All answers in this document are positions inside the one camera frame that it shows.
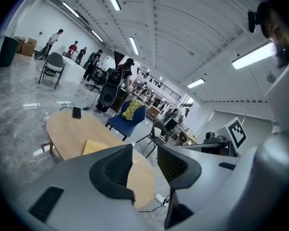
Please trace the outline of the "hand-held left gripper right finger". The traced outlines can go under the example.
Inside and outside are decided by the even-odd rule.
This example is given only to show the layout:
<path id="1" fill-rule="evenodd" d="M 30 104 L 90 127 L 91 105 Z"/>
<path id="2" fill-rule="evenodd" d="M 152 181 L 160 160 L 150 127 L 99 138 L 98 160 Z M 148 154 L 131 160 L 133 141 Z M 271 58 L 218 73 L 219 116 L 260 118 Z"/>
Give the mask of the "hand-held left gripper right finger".
<path id="1" fill-rule="evenodd" d="M 158 146 L 170 186 L 166 230 L 240 230 L 239 159 L 179 146 Z"/>

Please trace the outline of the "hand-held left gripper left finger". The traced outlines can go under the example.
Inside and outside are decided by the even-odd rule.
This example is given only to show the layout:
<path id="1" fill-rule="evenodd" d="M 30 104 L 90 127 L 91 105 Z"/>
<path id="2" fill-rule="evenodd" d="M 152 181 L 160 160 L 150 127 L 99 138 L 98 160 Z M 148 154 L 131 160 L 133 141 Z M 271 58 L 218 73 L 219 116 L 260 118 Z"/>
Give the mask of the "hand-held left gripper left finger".
<path id="1" fill-rule="evenodd" d="M 127 144 L 60 162 L 11 207 L 27 231 L 144 231 L 127 187 L 132 155 Z"/>

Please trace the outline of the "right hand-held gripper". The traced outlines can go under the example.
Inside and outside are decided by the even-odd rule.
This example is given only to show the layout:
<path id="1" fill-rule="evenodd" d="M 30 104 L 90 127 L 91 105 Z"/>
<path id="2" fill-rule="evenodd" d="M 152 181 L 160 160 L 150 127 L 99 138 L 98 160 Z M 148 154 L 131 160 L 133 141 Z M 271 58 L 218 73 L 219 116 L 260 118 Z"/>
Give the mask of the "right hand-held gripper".
<path id="1" fill-rule="evenodd" d="M 224 146 L 228 149 L 228 156 L 236 157 L 238 149 L 246 141 L 247 135 L 242 127 L 238 117 L 235 117 L 230 122 L 226 123 L 216 131 L 207 132 L 203 141 L 204 145 L 216 144 L 217 146 Z M 198 144 L 184 144 L 181 145 L 185 149 L 201 149 L 202 145 Z"/>

